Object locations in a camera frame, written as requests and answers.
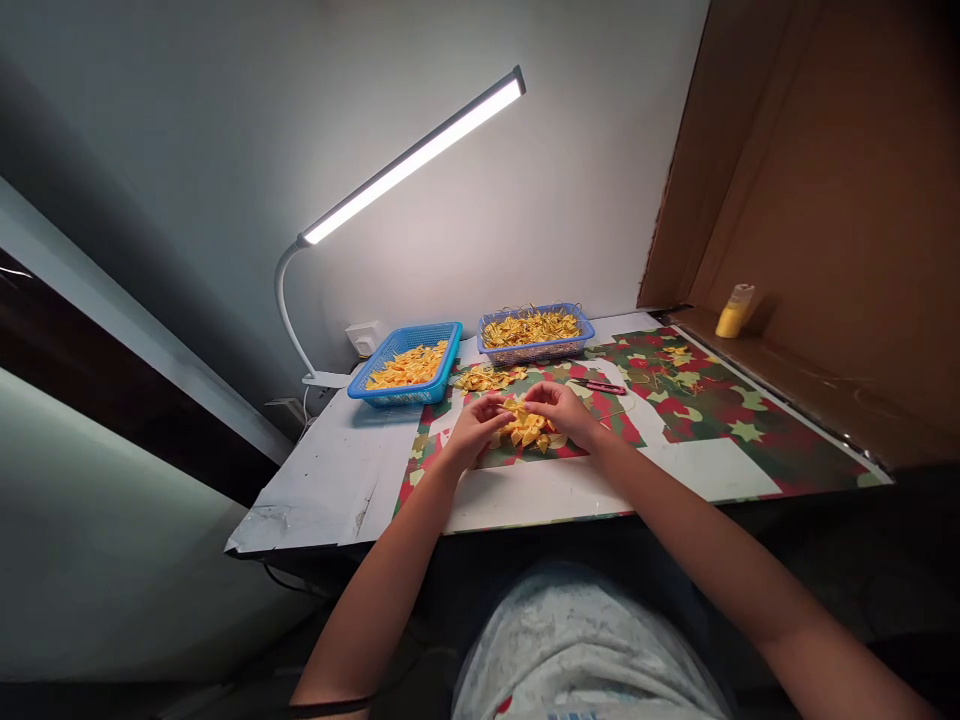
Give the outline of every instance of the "finger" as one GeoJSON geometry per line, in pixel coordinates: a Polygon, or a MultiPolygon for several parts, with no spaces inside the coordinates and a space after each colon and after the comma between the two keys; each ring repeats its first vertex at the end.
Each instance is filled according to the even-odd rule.
{"type": "Polygon", "coordinates": [[[481,395],[470,403],[470,407],[475,410],[484,410],[496,405],[503,405],[504,400],[506,400],[506,398],[503,395],[481,395]]]}
{"type": "Polygon", "coordinates": [[[491,405],[490,407],[484,408],[480,411],[480,414],[477,416],[477,419],[480,422],[486,422],[490,418],[494,418],[497,415],[508,412],[506,408],[502,405],[491,405]]]}
{"type": "Polygon", "coordinates": [[[547,383],[544,380],[538,382],[527,392],[527,399],[533,400],[534,402],[542,402],[543,400],[546,400],[547,397],[549,397],[546,385],[547,383]]]}
{"type": "Polygon", "coordinates": [[[527,393],[527,399],[534,402],[556,402],[560,399],[563,386],[549,380],[542,380],[530,388],[527,393]]]}
{"type": "Polygon", "coordinates": [[[506,427],[516,419],[516,416],[512,412],[502,412],[487,420],[483,423],[482,427],[484,432],[494,432],[502,427],[506,427]]]}
{"type": "Polygon", "coordinates": [[[523,409],[528,413],[533,413],[534,415],[543,415],[545,418],[547,418],[547,420],[552,420],[557,406],[551,405],[550,403],[530,402],[528,400],[523,404],[523,409]]]}

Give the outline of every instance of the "scissors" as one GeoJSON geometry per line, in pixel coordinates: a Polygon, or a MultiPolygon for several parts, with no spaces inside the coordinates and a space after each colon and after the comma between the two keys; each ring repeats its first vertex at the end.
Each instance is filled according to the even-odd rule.
{"type": "Polygon", "coordinates": [[[610,395],[626,395],[627,391],[625,388],[619,387],[617,385],[611,385],[609,383],[602,383],[599,380],[587,380],[586,378],[574,378],[573,381],[577,385],[582,385],[587,388],[587,390],[596,390],[597,392],[605,392],[610,395]]]}

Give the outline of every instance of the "cable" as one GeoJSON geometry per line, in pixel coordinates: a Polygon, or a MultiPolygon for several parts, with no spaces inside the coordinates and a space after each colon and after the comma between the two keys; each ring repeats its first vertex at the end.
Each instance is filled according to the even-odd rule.
{"type": "Polygon", "coordinates": [[[302,592],[305,595],[310,595],[311,597],[319,598],[321,600],[327,599],[323,595],[319,595],[315,593],[313,590],[310,590],[309,586],[307,586],[306,583],[305,583],[305,587],[297,587],[296,585],[289,585],[288,583],[285,583],[283,580],[281,580],[280,578],[278,578],[276,575],[273,574],[273,570],[271,570],[270,566],[267,565],[266,563],[263,564],[263,569],[267,571],[267,575],[270,576],[270,579],[273,580],[280,587],[284,587],[287,590],[293,590],[294,592],[302,592]]]}
{"type": "Polygon", "coordinates": [[[303,440],[303,436],[307,434],[307,428],[310,426],[307,424],[310,422],[307,414],[307,395],[310,392],[310,386],[307,385],[307,389],[303,391],[303,402],[300,403],[303,406],[303,430],[300,431],[300,437],[297,438],[297,444],[303,440]]]}

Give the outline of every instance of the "yellow bottle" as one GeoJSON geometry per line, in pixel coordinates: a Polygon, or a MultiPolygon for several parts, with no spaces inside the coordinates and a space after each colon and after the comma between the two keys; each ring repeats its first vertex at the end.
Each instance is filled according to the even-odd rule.
{"type": "Polygon", "coordinates": [[[718,337],[735,338],[740,334],[740,328],[743,327],[743,321],[747,317],[747,310],[750,309],[750,301],[753,300],[754,289],[753,285],[746,284],[736,285],[733,288],[726,307],[720,313],[717,329],[714,331],[718,337]]]}

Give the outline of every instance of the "yellow paper pieces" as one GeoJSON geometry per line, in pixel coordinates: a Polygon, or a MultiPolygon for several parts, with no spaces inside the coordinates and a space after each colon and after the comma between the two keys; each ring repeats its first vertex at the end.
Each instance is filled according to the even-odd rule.
{"type": "Polygon", "coordinates": [[[440,362],[443,360],[446,349],[447,341],[441,340],[434,347],[420,345],[413,350],[395,355],[393,360],[386,362],[383,370],[370,373],[367,390],[383,390],[430,382],[440,369],[440,362]]]}
{"type": "Polygon", "coordinates": [[[561,310],[540,312],[533,305],[518,317],[507,317],[487,323],[483,328],[483,344],[488,348],[515,347],[537,342],[551,342],[580,336],[575,315],[561,310]]]}
{"type": "Polygon", "coordinates": [[[526,377],[527,369],[525,367],[497,372],[490,365],[485,365],[468,370],[457,378],[453,386],[463,390],[463,394],[466,395],[469,392],[502,390],[514,380],[525,380],[526,377]]]}
{"type": "Polygon", "coordinates": [[[557,429],[543,415],[534,415],[523,409],[523,403],[513,398],[507,398],[503,403],[503,408],[509,410],[517,419],[509,425],[500,428],[501,435],[509,435],[510,442],[514,447],[520,445],[527,447],[536,442],[537,448],[544,455],[547,454],[547,448],[561,448],[567,444],[566,435],[557,433],[557,429]]]}

